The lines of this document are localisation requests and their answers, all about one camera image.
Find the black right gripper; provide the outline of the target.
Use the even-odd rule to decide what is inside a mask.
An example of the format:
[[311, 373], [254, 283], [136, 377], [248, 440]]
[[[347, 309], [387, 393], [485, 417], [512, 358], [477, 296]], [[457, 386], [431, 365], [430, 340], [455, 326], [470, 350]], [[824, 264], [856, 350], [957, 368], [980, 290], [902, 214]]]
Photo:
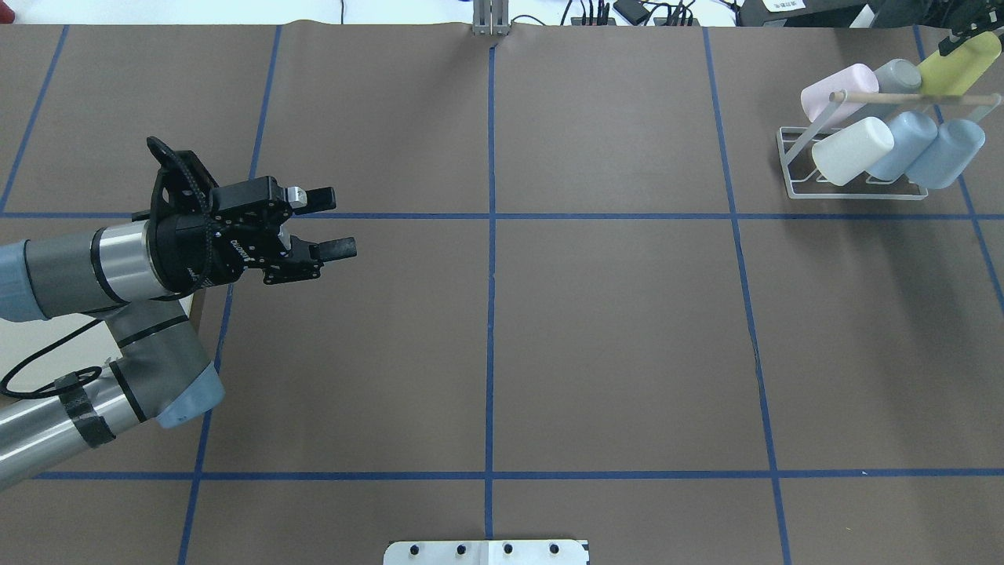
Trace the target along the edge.
[[1003, 1], [949, 1], [944, 27], [951, 31], [940, 40], [938, 53], [949, 57], [972, 37], [986, 31], [996, 32], [1002, 25]]

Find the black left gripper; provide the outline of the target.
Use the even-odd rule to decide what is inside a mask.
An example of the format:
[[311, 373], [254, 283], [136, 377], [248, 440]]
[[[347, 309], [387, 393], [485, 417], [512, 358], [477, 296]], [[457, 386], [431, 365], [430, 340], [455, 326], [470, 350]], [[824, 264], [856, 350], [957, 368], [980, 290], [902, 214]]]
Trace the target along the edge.
[[293, 216], [336, 209], [336, 189], [283, 187], [259, 177], [212, 190], [210, 215], [147, 221], [155, 275], [170, 293], [236, 282], [260, 269], [265, 285], [312, 280], [327, 262], [356, 257], [355, 237], [314, 243], [284, 228]]

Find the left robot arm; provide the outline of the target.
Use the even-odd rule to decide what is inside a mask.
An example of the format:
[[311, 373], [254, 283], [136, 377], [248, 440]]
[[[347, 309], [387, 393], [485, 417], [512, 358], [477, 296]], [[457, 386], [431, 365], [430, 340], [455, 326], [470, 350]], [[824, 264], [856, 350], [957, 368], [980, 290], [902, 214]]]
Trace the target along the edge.
[[312, 280], [353, 257], [353, 239], [291, 235], [295, 216], [336, 208], [333, 187], [258, 177], [221, 186], [162, 170], [129, 222], [2, 247], [2, 318], [85, 324], [2, 371], [2, 487], [99, 450], [136, 426], [193, 421], [225, 396], [182, 300], [247, 271], [266, 285]]

